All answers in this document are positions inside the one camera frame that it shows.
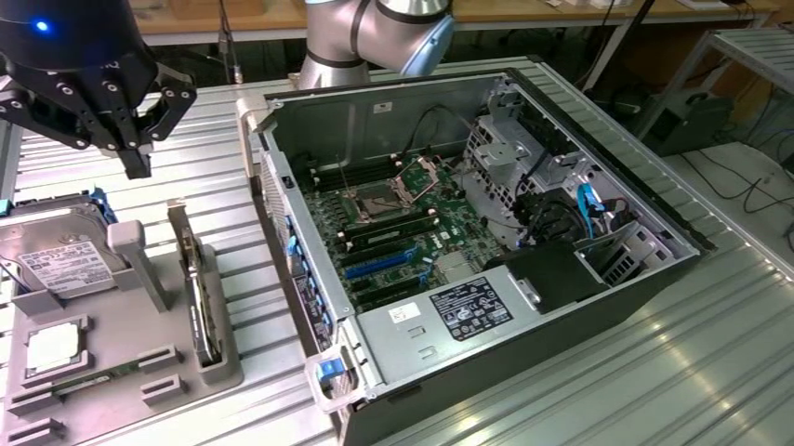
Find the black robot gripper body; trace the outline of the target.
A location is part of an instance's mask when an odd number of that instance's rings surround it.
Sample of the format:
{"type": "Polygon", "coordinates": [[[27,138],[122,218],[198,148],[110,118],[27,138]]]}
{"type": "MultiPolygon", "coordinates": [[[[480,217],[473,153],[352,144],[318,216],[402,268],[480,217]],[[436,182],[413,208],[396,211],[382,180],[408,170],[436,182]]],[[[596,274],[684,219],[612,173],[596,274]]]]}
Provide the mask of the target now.
{"type": "Polygon", "coordinates": [[[5,1],[1,90],[17,86],[74,113],[90,145],[115,150],[118,62],[154,62],[125,1],[5,1]]]}

